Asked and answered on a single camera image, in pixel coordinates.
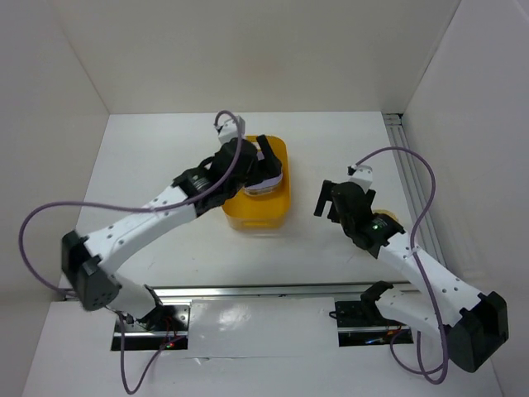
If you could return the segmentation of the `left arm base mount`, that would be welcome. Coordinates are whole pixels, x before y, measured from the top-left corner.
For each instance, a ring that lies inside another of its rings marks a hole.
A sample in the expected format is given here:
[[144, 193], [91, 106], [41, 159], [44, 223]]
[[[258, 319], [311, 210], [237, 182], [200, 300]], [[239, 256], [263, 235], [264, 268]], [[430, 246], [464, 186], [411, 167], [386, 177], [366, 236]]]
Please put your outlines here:
[[188, 349], [188, 328], [191, 314], [190, 301], [165, 304], [161, 318], [154, 325], [140, 323], [130, 315], [124, 319], [124, 350], [126, 352], [167, 351]]

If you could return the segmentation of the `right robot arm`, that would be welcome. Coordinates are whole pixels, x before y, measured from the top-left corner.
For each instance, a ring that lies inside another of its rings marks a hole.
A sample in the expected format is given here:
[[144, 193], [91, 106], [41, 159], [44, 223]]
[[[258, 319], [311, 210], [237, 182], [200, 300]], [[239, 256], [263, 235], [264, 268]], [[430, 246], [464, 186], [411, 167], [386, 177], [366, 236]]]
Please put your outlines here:
[[400, 273], [416, 288], [404, 293], [386, 281], [361, 296], [360, 313], [370, 324], [394, 320], [430, 337], [444, 336], [448, 358], [461, 370], [476, 372], [508, 339], [508, 308], [496, 292], [466, 284], [419, 246], [391, 216], [376, 213], [375, 192], [348, 181], [325, 180], [314, 211], [341, 225], [361, 250]]

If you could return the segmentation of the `aluminium rail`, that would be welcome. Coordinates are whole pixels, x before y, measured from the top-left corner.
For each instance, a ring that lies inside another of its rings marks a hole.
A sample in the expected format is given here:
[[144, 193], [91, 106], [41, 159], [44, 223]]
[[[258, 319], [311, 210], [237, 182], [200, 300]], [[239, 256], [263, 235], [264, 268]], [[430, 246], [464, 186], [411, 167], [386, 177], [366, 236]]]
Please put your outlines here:
[[[383, 113], [382, 116], [390, 145], [409, 149], [410, 146], [403, 128], [402, 116], [397, 113]], [[431, 192], [429, 174], [426, 166], [407, 152], [394, 151], [393, 157], [397, 163], [408, 209], [412, 215], [412, 224], [414, 224], [429, 199]], [[442, 265], [446, 264], [436, 229], [429, 213], [425, 215], [419, 224], [416, 242]]]
[[153, 287], [160, 300], [228, 299], [264, 297], [342, 296], [365, 292], [374, 285], [367, 283], [313, 284], [313, 285], [243, 285], [243, 286], [194, 286]]

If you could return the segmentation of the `yellow plastic bin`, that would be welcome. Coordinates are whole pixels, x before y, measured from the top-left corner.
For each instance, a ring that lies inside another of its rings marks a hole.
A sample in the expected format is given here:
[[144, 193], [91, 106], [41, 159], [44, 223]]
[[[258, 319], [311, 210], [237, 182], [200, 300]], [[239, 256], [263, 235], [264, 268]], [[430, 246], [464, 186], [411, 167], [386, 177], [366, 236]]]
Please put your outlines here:
[[267, 136], [273, 153], [283, 166], [283, 177], [274, 189], [265, 194], [251, 195], [241, 190], [222, 205], [229, 225], [240, 231], [276, 229], [281, 227], [291, 204], [291, 184], [288, 152], [285, 142], [276, 136]]

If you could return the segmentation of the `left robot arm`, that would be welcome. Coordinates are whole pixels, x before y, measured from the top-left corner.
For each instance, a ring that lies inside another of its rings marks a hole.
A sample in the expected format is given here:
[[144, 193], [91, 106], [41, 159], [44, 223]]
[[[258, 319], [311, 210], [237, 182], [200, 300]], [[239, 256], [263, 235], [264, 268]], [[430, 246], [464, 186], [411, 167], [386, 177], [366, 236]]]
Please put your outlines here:
[[130, 257], [165, 233], [222, 206], [243, 188], [268, 188], [279, 180], [282, 165], [267, 136], [222, 144], [220, 150], [195, 168], [185, 170], [141, 213], [112, 225], [61, 241], [62, 271], [83, 309], [108, 308], [125, 314], [145, 330], [157, 328], [173, 314], [148, 285], [119, 275]]

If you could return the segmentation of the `yellow panda plate right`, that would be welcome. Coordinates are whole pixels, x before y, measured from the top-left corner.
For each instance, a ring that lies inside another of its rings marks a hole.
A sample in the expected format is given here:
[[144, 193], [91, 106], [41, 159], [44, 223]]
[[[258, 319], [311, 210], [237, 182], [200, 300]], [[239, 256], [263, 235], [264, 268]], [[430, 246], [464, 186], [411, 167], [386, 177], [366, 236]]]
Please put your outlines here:
[[385, 222], [400, 223], [398, 217], [391, 211], [386, 209], [376, 209], [374, 213], [378, 218], [384, 220]]

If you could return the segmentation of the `aluminium rail right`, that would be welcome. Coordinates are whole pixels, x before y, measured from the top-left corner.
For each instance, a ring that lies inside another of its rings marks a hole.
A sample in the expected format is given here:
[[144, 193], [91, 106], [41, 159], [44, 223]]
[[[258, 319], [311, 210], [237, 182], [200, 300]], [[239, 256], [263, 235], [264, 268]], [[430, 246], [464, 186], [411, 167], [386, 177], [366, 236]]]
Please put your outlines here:
[[[397, 113], [383, 113], [382, 116], [390, 145], [409, 149], [410, 146], [403, 128], [402, 116]], [[408, 209], [412, 215], [412, 224], [414, 224], [429, 199], [431, 192], [429, 174], [426, 166], [407, 152], [394, 151], [393, 157], [397, 163]], [[446, 264], [436, 229], [429, 213], [425, 215], [419, 224], [416, 242], [442, 265]]]

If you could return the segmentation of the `aluminium rail front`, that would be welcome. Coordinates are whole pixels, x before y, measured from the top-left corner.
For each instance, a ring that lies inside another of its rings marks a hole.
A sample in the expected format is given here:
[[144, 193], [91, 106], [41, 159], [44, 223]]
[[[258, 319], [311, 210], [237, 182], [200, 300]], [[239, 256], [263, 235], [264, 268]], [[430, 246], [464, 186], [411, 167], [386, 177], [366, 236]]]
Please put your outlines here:
[[243, 285], [243, 286], [194, 286], [153, 287], [160, 300], [228, 299], [264, 297], [342, 296], [365, 292], [374, 285], [367, 283], [313, 284], [313, 285]]

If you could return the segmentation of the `purple plate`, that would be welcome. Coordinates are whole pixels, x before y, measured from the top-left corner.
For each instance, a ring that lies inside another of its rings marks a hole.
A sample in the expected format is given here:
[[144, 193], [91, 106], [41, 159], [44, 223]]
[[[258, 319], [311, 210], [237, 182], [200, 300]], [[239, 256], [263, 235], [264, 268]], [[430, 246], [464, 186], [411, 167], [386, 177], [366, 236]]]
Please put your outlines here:
[[250, 171], [246, 177], [246, 182], [245, 182], [245, 185], [244, 185], [244, 188], [245, 187], [251, 187], [252, 189], [258, 189], [258, 188], [261, 188], [261, 187], [269, 187], [269, 186], [273, 186], [273, 187], [277, 187], [280, 182], [282, 181], [279, 181], [279, 182], [274, 182], [274, 181], [265, 181], [265, 182], [259, 182], [256, 180], [256, 166], [257, 166], [257, 161], [258, 161], [258, 152], [257, 152], [257, 157], [256, 157], [256, 160], [254, 161], [253, 165], [250, 167]]

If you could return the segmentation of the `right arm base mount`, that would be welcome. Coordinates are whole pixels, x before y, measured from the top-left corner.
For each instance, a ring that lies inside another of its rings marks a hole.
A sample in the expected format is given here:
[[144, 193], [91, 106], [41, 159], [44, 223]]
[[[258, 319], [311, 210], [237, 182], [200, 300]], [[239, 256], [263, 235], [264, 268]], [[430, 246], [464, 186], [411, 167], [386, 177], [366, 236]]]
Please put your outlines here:
[[370, 316], [359, 300], [336, 301], [329, 317], [336, 322], [340, 347], [411, 344], [408, 326], [394, 320]]

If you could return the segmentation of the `cream plate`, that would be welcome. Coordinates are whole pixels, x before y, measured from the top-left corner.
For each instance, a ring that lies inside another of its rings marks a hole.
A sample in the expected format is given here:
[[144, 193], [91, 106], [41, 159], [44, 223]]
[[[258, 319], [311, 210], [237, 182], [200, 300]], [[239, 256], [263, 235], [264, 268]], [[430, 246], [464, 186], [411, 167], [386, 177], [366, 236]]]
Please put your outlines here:
[[258, 189], [252, 189], [251, 187], [245, 187], [244, 193], [248, 195], [249, 197], [258, 197], [266, 194], [272, 194], [276, 190], [275, 187], [269, 186], [269, 187], [261, 187]]

